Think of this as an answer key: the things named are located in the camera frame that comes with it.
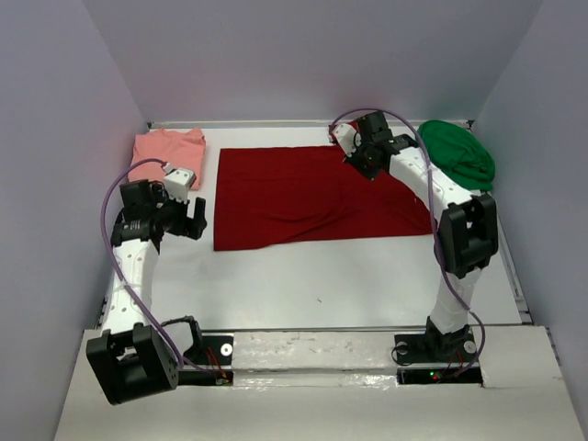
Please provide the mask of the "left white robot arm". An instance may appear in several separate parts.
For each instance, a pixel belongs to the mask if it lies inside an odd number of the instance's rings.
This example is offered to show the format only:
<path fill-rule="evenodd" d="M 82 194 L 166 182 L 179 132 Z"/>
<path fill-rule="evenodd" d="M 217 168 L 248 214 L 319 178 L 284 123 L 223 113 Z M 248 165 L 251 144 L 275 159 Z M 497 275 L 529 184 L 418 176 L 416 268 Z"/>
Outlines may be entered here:
<path fill-rule="evenodd" d="M 191 200 L 196 177 L 177 169 L 160 181 L 119 185 L 122 208 L 105 233 L 114 275 L 100 335 L 86 357 L 107 401 L 128 401 L 174 390 L 185 363 L 198 360 L 203 340 L 190 331 L 174 339 L 152 312 L 153 275 L 166 234 L 198 240 L 207 227 L 206 201 Z"/>

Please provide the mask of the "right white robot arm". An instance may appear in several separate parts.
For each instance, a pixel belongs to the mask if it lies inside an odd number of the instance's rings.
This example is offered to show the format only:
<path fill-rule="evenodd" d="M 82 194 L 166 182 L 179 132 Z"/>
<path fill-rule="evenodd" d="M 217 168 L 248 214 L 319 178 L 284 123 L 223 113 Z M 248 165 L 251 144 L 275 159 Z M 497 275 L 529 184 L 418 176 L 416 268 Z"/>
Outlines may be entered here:
<path fill-rule="evenodd" d="M 380 173 L 400 181 L 428 209 L 434 256 L 440 269 L 435 306 L 421 334 L 399 334 L 391 354 L 405 368 L 417 364 L 448 363 L 462 355 L 462 367 L 479 361 L 485 345 L 476 341 L 469 321 L 482 325 L 471 308 L 482 271 L 499 248 L 495 200 L 462 187 L 433 164 L 424 139 L 413 125 L 409 134 L 396 135 L 390 112 L 367 108 L 351 122 L 336 119 L 330 139 L 345 154 L 345 162 L 363 177 Z"/>

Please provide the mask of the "red t shirt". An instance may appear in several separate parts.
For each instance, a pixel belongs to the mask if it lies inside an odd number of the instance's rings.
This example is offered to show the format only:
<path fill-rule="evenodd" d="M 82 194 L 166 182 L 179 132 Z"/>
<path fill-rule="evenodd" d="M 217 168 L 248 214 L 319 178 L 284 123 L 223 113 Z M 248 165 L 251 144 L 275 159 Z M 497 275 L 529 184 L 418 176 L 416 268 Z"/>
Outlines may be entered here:
<path fill-rule="evenodd" d="M 366 179 L 335 145 L 220 151 L 217 252 L 430 231 L 428 209 L 406 185 L 385 173 Z"/>

